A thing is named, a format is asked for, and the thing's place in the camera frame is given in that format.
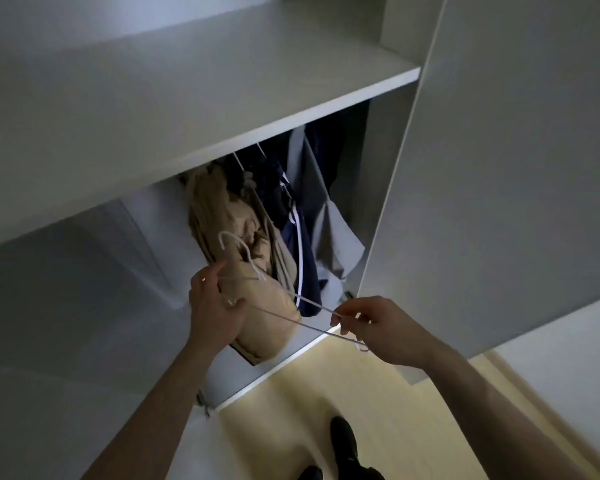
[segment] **wardrobe shelf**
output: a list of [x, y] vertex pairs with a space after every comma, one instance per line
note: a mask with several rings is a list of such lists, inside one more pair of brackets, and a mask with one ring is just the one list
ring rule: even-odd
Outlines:
[[0, 65], [0, 242], [416, 80], [382, 8], [266, 4]]

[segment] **hanger hook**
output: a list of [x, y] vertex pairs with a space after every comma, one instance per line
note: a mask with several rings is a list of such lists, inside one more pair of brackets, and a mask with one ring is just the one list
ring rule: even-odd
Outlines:
[[220, 242], [220, 247], [222, 248], [222, 250], [224, 251], [223, 236], [225, 236], [225, 235], [231, 236], [232, 238], [234, 238], [234, 240], [238, 241], [242, 245], [242, 247], [247, 251], [247, 259], [249, 260], [249, 264], [251, 265], [253, 270], [256, 272], [256, 276], [258, 277], [259, 280], [266, 281], [265, 274], [261, 270], [259, 270], [259, 268], [255, 265], [255, 263], [251, 259], [251, 251], [249, 250], [247, 243], [244, 242], [240, 238], [240, 236], [238, 236], [232, 232], [229, 232], [227, 230], [222, 230], [222, 231], [218, 232], [218, 241]]

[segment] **tan coat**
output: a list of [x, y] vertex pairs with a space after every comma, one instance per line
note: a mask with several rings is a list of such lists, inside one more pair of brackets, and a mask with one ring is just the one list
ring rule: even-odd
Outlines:
[[[247, 187], [242, 196], [229, 192], [224, 171], [215, 163], [190, 170], [188, 176], [189, 225], [208, 261], [226, 260], [224, 276], [256, 277], [239, 242], [224, 236], [225, 250], [220, 247], [218, 233], [226, 230], [240, 236], [255, 265], [272, 276], [265, 281], [220, 280], [222, 294], [232, 299], [246, 298], [250, 305], [300, 321], [293, 298], [284, 291], [294, 290], [296, 263], [256, 192]], [[246, 320], [232, 346], [255, 365], [279, 354], [296, 327], [293, 322], [248, 306]]]

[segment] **wardrobe door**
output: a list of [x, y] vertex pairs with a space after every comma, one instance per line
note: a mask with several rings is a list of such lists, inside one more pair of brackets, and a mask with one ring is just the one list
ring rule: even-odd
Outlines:
[[600, 298], [600, 0], [447, 0], [360, 296], [466, 356]]

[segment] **foot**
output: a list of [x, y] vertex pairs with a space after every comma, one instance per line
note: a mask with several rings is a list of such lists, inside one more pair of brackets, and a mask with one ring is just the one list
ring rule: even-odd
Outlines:
[[336, 416], [331, 420], [331, 444], [338, 468], [346, 463], [358, 461], [356, 437], [349, 423], [342, 416]]
[[311, 465], [304, 469], [298, 480], [322, 480], [322, 470], [315, 465]]

